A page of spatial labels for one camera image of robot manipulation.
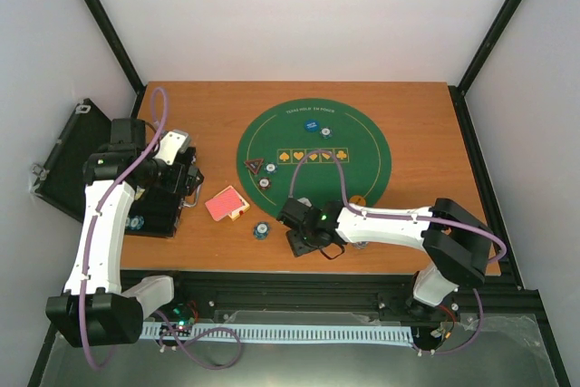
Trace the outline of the teal 50 chip stack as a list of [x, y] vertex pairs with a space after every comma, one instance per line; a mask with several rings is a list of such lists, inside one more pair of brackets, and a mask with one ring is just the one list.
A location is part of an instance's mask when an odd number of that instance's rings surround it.
[[266, 239], [268, 237], [269, 233], [270, 233], [270, 226], [265, 221], [258, 222], [253, 229], [253, 236], [257, 240]]

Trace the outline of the black triangular all-in marker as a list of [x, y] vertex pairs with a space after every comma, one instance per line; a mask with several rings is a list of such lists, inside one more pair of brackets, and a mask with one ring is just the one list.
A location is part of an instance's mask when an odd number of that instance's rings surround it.
[[264, 165], [265, 160], [263, 158], [247, 159], [244, 161], [245, 168], [254, 176], [260, 173]]

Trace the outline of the orange big blind button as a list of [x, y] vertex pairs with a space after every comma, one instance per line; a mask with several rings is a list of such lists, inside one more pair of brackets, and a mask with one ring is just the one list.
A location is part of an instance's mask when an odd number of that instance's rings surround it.
[[349, 202], [356, 206], [364, 207], [366, 205], [366, 198], [360, 195], [354, 195], [350, 197]]

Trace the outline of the brown chip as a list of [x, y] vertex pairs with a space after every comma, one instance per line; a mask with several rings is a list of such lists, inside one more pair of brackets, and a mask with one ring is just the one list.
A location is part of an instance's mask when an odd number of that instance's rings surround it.
[[267, 177], [262, 177], [258, 180], [257, 185], [262, 190], [269, 189], [271, 187], [271, 180]]

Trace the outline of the blue small blind button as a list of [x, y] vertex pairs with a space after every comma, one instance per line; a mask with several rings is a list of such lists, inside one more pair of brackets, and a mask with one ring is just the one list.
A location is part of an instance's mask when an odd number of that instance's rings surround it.
[[310, 119], [304, 122], [304, 129], [308, 132], [317, 132], [320, 129], [318, 120]]

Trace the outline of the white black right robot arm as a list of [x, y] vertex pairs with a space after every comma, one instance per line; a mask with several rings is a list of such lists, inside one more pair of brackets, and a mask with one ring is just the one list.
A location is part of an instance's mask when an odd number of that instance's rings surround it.
[[404, 310], [425, 319], [435, 307], [462, 287], [484, 285], [487, 267], [506, 254], [506, 246], [485, 224], [458, 203], [439, 198], [431, 207], [366, 208], [330, 201], [316, 208], [289, 198], [277, 220], [288, 228], [286, 238], [296, 256], [337, 247], [370, 243], [407, 247], [426, 254], [430, 262], [415, 274]]

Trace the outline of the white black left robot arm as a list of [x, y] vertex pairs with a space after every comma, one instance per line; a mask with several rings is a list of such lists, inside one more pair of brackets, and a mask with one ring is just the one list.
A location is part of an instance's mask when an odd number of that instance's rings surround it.
[[117, 119], [108, 143], [84, 163], [85, 211], [78, 252], [63, 291], [47, 300], [51, 324], [73, 347], [135, 343], [157, 309], [187, 310], [189, 295], [171, 276], [149, 276], [124, 290], [121, 251], [126, 234], [172, 237], [185, 199], [202, 184], [196, 150], [179, 130]]

